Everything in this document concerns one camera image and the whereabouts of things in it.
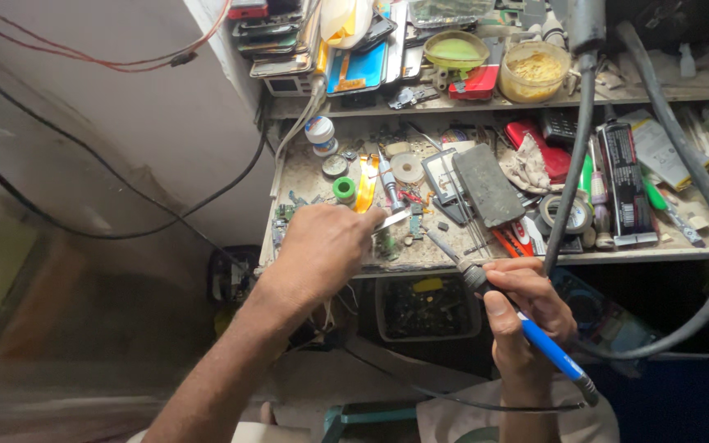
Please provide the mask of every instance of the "hand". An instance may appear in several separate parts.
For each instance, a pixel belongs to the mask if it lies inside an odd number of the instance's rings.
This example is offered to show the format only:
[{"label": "hand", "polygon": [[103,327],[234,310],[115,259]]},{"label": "hand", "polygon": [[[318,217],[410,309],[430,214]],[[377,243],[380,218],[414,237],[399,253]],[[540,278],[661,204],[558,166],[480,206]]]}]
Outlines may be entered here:
[{"label": "hand", "polygon": [[291,218],[281,254],[262,279],[274,279],[301,311],[312,310],[360,271],[373,229],[387,216],[376,206],[365,214],[342,205],[301,207]]},{"label": "hand", "polygon": [[[559,344],[576,333],[570,308],[559,298],[537,258],[497,260],[483,266],[486,277],[504,289],[521,310]],[[494,333],[492,355],[503,378],[503,399],[511,406],[547,403],[554,367],[524,337],[521,320],[501,292],[484,297]]]}]

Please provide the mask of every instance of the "red phone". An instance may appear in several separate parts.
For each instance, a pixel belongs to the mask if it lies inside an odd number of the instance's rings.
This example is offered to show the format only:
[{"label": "red phone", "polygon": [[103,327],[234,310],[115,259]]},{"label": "red phone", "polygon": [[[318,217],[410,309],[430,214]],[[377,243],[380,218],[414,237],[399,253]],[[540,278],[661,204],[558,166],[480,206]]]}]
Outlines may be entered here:
[{"label": "red phone", "polygon": [[570,168],[570,154],[564,149],[548,146],[534,121],[529,119],[512,121],[505,126],[505,133],[514,149],[521,146],[526,135],[532,136],[540,148],[540,154],[546,163],[546,173],[549,174],[551,183],[556,185],[565,182]]}]

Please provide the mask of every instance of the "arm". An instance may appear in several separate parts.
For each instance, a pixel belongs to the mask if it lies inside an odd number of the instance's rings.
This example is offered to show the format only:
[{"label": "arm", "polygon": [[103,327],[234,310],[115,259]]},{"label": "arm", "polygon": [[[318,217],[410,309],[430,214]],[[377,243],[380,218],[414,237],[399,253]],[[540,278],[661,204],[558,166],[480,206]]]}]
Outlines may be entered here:
[{"label": "arm", "polygon": [[354,276],[386,214],[304,206],[281,256],[267,268],[231,326],[155,418],[143,443],[231,441],[248,398],[311,311]]},{"label": "arm", "polygon": [[[576,332],[570,308],[559,298],[537,258],[498,260],[484,266],[488,280],[503,288],[521,310],[552,339],[563,343]],[[554,366],[530,346],[521,320],[501,292],[487,292],[483,300],[494,333],[492,355],[502,375],[502,403],[512,407],[549,407]],[[499,441],[559,442],[557,415],[503,413]]]}]

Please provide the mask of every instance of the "plastic jar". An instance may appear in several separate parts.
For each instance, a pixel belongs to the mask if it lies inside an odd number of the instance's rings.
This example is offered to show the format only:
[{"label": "plastic jar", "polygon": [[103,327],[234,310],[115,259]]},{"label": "plastic jar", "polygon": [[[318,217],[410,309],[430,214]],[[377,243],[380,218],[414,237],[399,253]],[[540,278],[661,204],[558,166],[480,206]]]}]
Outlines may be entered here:
[{"label": "plastic jar", "polygon": [[[552,80],[527,80],[513,73],[507,67],[508,63],[530,58],[537,54],[553,57],[560,64],[560,74]],[[546,42],[519,43],[508,49],[499,67],[499,90],[511,102],[539,103],[554,96],[563,84],[570,70],[570,55],[563,48]]]},{"label": "plastic jar", "polygon": [[336,129],[326,116],[315,116],[306,123],[306,137],[313,145],[313,153],[319,157],[327,157],[338,151],[335,134]]}]

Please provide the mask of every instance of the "workbench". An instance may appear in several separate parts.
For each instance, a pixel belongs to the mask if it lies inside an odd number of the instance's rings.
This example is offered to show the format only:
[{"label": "workbench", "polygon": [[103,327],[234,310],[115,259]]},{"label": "workbench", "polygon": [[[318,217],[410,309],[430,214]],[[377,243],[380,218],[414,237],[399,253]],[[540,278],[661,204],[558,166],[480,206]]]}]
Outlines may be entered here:
[{"label": "workbench", "polygon": [[[466,109],[472,106],[490,106],[490,104],[491,106],[498,106],[495,103],[500,101],[500,98],[493,98],[490,102],[464,102],[462,103],[462,107]],[[540,103],[535,107],[544,106],[546,104],[550,103]],[[689,138],[693,141],[694,146],[709,156],[709,134],[704,126],[702,126],[699,117],[688,106],[676,105],[675,108],[677,110],[678,119]],[[501,110],[461,111],[462,112],[447,113],[437,112],[435,114],[416,112],[409,115],[393,112],[385,115],[373,115],[374,108],[370,108],[360,111],[352,110],[350,112],[353,115],[349,115],[346,118],[336,117],[335,114],[330,115],[333,116],[332,120],[336,126],[336,137],[342,145],[340,151],[345,148],[355,150],[355,146],[359,144],[358,141],[363,140],[365,143],[359,152],[376,154],[377,144],[371,142],[370,138],[371,134],[378,132],[382,125],[388,125],[390,130],[395,131],[399,127],[399,121],[412,121],[423,128],[429,136],[439,139],[440,133],[448,128],[451,121],[462,124],[499,126],[507,121],[513,121],[523,114],[534,112],[525,110],[525,106],[503,106]],[[411,150],[421,158],[427,158],[438,152],[428,141],[415,132],[408,132],[407,141],[410,143]],[[268,267],[276,257],[272,249],[271,220],[279,204],[292,204],[289,198],[290,191],[293,191],[296,196],[302,197],[308,202],[316,196],[321,196],[321,198],[327,199],[328,202],[334,202],[332,180],[324,178],[321,173],[321,163],[323,161],[323,158],[316,156],[311,151],[310,143],[302,134],[294,137],[288,149],[285,150],[285,155],[279,158],[272,189],[274,199],[270,210],[270,219],[266,223],[265,238],[261,249],[260,269]],[[360,172],[359,161],[353,161],[350,164],[348,176],[354,180],[355,184],[359,183]],[[420,190],[420,194],[423,197],[432,190],[427,179],[420,186]],[[709,209],[704,203],[701,193],[696,188],[689,187],[683,192],[679,192],[677,197],[681,200],[678,208],[681,214],[695,212],[698,215],[703,215],[709,222]],[[385,207],[385,202],[384,189],[378,180],[373,205]],[[437,229],[439,222],[446,222],[450,226],[449,230],[447,232],[438,232],[451,246],[457,251],[465,251],[474,246],[466,227],[457,226],[455,223],[451,222],[445,214],[435,210],[433,206],[429,206],[429,209],[434,210],[434,212],[433,214],[425,214],[423,216],[424,226]],[[661,236],[669,234],[671,240],[658,242],[657,245],[651,247],[620,248],[614,251],[590,251],[584,254],[563,255],[560,256],[559,262],[565,265],[636,263],[709,258],[709,228],[700,232],[706,247],[697,248],[692,246],[670,221],[664,217],[656,218],[659,222]],[[497,258],[509,257],[507,251],[499,242],[495,241],[494,237],[485,227],[480,223],[478,223],[478,226],[480,226],[481,233],[486,239],[487,247],[485,251],[481,249],[481,251],[483,251],[482,256],[476,251],[469,254],[468,258],[473,259],[477,263],[487,263]],[[409,232],[408,219],[391,226],[389,229],[391,230],[391,235],[396,238],[399,246],[402,248],[399,258],[395,261],[386,261],[374,256],[366,257],[363,261],[363,267],[359,277],[379,277],[396,274],[433,274],[449,272],[453,268],[453,262],[429,240],[416,240],[411,246],[403,245],[402,239],[406,237]]]}]

